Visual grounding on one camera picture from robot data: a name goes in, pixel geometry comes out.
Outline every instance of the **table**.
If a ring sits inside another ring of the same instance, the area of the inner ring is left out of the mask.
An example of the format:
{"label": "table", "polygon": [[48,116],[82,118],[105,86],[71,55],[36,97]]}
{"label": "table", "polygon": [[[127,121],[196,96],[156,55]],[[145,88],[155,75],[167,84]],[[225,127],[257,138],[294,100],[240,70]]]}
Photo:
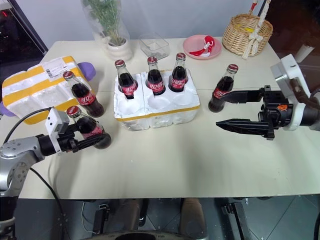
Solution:
{"label": "table", "polygon": [[[170,55],[159,60],[161,70],[172,69],[184,39],[167,39]],[[126,63],[131,73],[148,70],[147,58],[137,40],[131,41],[134,58]],[[280,60],[267,45],[261,54],[243,60],[222,49],[211,60],[186,57],[201,107],[186,124],[128,131],[114,119],[113,89],[117,74],[94,41],[56,42],[42,61],[72,55],[91,62],[97,75],[90,82],[105,107],[98,120],[112,137],[109,148],[89,147],[77,153],[57,154],[35,164],[36,169],[61,199],[254,197],[320,193],[320,134],[300,127],[275,131],[275,140],[225,131],[216,122],[231,118],[256,121],[260,103],[228,104],[220,113],[208,110],[213,88],[228,64],[237,64],[234,90],[276,88],[270,66]],[[3,142],[17,118],[0,120]],[[45,134],[44,121],[22,123],[12,138]],[[52,199],[46,186],[30,172],[20,198]]]}

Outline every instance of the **cola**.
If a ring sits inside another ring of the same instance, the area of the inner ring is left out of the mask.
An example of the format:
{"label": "cola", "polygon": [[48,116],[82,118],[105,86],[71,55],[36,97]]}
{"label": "cola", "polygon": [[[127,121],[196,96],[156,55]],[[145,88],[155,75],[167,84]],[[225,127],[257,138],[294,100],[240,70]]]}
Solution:
{"label": "cola", "polygon": [[118,71],[119,90],[127,99],[134,99],[134,92],[138,88],[138,82],[134,80],[126,68],[125,61],[119,59],[114,62]]}
{"label": "cola", "polygon": [[66,114],[74,120],[79,129],[79,132],[84,139],[96,135],[105,134],[105,137],[93,145],[97,149],[105,149],[111,144],[111,137],[105,132],[104,127],[98,121],[90,116],[82,113],[78,106],[71,106],[66,110]]}
{"label": "cola", "polygon": [[211,112],[218,113],[225,107],[225,101],[220,99],[226,93],[230,92],[234,86],[234,77],[238,71],[238,66],[230,64],[225,74],[222,76],[218,84],[216,85],[208,107]]}
{"label": "cola", "polygon": [[175,56],[176,62],[169,80],[169,89],[173,92],[183,92],[185,84],[188,82],[187,71],[185,67],[186,55],[179,52]]}
{"label": "cola", "polygon": [[157,58],[155,56],[150,56],[147,61],[149,73],[145,84],[152,90],[154,96],[161,95],[166,91],[166,87],[157,66]]}
{"label": "cola", "polygon": [[73,96],[91,117],[98,118],[104,114],[104,107],[98,102],[96,95],[72,71],[64,72],[63,77],[70,85]]}

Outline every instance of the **white foam box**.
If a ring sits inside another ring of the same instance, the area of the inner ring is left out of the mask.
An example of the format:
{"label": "white foam box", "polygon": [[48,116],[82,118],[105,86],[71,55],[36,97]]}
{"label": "white foam box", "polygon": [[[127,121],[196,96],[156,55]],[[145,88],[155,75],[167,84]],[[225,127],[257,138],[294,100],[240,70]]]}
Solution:
{"label": "white foam box", "polygon": [[153,91],[146,85],[147,72],[133,74],[138,82],[134,91],[134,99],[127,99],[119,90],[118,76],[114,84],[114,117],[121,125],[130,131],[167,127],[172,124],[184,124],[193,120],[200,107],[199,97],[193,83],[190,71],[187,69],[188,82],[182,92],[169,89],[169,79],[172,70],[160,71],[165,92],[154,96]]}

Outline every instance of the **wicker basket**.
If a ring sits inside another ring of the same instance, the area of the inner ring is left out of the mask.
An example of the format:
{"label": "wicker basket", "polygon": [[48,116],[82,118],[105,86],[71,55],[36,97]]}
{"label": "wicker basket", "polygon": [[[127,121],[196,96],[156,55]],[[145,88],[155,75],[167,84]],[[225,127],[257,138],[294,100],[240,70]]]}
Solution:
{"label": "wicker basket", "polygon": [[[258,16],[250,14],[239,14],[231,18],[228,27],[225,29],[222,44],[230,52],[242,56],[248,46],[250,40],[249,35],[254,30],[259,22]],[[269,38],[272,35],[274,28],[270,22],[264,20],[258,34],[263,37],[262,41],[258,43],[258,51],[256,54],[249,54],[255,56],[261,53]]]}

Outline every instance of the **potted plant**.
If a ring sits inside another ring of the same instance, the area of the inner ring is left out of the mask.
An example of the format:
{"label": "potted plant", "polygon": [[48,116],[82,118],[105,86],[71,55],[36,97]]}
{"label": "potted plant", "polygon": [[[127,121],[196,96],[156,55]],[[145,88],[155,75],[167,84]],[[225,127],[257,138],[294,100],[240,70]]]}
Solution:
{"label": "potted plant", "polygon": [[81,0],[93,37],[114,60],[129,60],[130,36],[120,18],[120,0]]}

